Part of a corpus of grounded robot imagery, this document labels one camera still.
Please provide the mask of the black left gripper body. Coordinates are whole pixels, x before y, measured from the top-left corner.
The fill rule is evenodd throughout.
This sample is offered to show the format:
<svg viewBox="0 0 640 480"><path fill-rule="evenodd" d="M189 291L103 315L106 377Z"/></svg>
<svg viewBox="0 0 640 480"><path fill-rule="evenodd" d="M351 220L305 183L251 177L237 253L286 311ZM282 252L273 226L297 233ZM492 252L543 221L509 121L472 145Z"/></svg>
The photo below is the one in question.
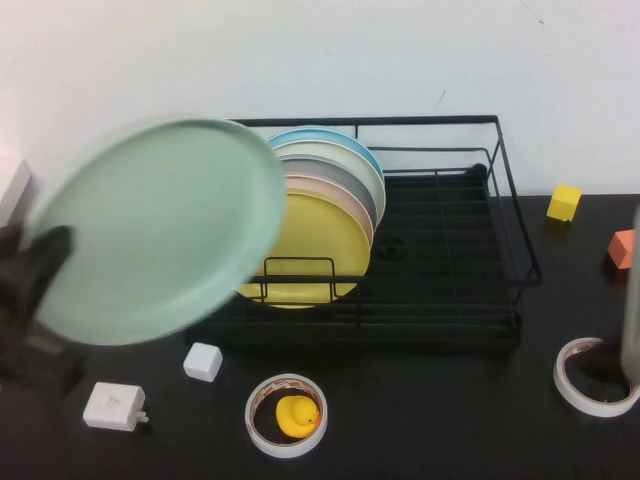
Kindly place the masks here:
<svg viewBox="0 0 640 480"><path fill-rule="evenodd" d="M23 388L71 391L83 375L83 358L35 327L27 312L29 246L20 248L21 227L1 229L1 379Z"/></svg>

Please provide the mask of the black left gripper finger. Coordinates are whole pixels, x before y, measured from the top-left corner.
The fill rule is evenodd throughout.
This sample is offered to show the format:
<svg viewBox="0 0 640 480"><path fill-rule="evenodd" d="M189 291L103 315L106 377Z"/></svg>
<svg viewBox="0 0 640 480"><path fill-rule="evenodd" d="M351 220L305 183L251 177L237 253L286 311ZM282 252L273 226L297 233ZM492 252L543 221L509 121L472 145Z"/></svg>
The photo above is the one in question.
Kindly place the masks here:
<svg viewBox="0 0 640 480"><path fill-rule="evenodd" d="M27 312L34 313L50 283L73 253L74 231L58 226L37 237L29 249L27 275Z"/></svg>

